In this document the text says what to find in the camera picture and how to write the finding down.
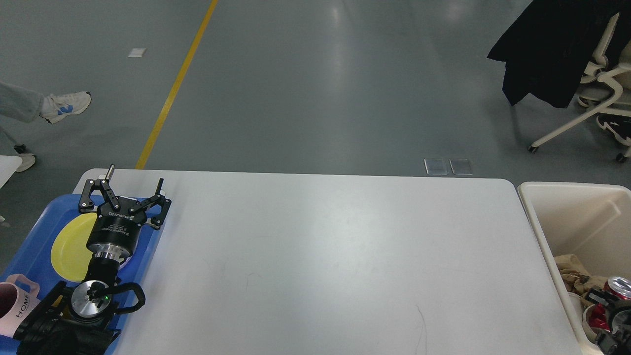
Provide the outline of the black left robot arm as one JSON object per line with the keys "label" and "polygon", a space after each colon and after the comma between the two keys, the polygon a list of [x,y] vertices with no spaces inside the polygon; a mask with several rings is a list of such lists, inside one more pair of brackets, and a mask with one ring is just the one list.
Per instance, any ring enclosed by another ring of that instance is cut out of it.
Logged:
{"label": "black left robot arm", "polygon": [[[39,303],[9,337],[18,355],[110,355],[129,314],[146,303],[140,285],[171,207],[159,179],[155,193],[140,199],[117,195],[110,186],[114,166],[87,179],[79,195],[52,202],[5,274],[23,274],[39,284]],[[79,277],[53,266],[59,232],[77,216],[90,218],[79,234],[88,253]]]}

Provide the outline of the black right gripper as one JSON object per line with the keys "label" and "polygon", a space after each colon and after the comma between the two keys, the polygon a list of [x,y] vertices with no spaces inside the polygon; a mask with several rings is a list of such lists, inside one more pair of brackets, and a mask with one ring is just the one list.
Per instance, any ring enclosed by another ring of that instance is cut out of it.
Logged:
{"label": "black right gripper", "polygon": [[626,355],[627,333],[631,331],[631,301],[617,300],[613,292],[591,288],[584,295],[586,301],[600,305],[609,311],[609,330],[600,332],[595,338],[595,344],[604,355]]}

